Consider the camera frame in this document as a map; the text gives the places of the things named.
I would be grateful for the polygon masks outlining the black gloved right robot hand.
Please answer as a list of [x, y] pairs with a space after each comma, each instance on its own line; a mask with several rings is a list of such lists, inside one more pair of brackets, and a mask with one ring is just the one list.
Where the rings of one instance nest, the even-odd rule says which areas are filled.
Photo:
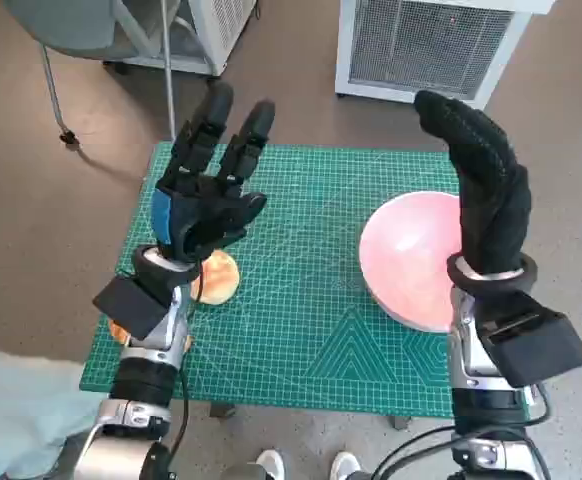
[[532, 197], [507, 134], [481, 110], [435, 92], [419, 91], [414, 108], [422, 130], [447, 144], [458, 176], [464, 261], [481, 276], [520, 270]]

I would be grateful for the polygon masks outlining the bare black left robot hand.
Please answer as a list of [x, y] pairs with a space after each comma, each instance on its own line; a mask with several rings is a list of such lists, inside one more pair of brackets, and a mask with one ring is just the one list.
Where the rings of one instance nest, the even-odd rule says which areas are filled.
[[263, 210], [267, 197], [243, 193], [269, 140], [275, 104], [255, 104], [234, 134], [215, 175], [207, 175], [226, 129], [234, 99], [232, 87], [214, 83], [171, 148], [171, 157], [156, 182], [151, 225], [160, 253], [169, 260], [194, 263], [246, 235], [246, 226]]

